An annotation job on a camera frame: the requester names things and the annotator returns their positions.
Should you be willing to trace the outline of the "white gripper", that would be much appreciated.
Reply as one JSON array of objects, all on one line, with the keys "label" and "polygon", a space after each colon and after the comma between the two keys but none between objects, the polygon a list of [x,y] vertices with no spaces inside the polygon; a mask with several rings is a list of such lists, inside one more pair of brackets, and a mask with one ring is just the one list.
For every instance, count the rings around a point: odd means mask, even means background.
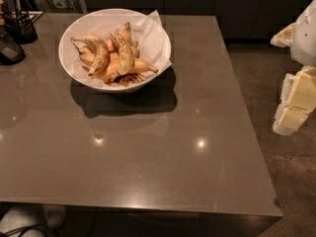
[{"label": "white gripper", "polygon": [[305,65],[295,75],[285,75],[273,124],[275,133],[292,135],[316,109],[316,0],[306,7],[295,24],[274,35],[270,44],[290,47],[291,58]]}]

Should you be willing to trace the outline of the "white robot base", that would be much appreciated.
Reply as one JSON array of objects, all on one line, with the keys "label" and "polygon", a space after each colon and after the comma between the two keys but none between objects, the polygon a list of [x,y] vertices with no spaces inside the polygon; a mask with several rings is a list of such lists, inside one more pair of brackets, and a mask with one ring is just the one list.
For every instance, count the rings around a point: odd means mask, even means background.
[{"label": "white robot base", "polygon": [[14,205],[0,220],[0,237],[49,237],[65,216],[64,205]]}]

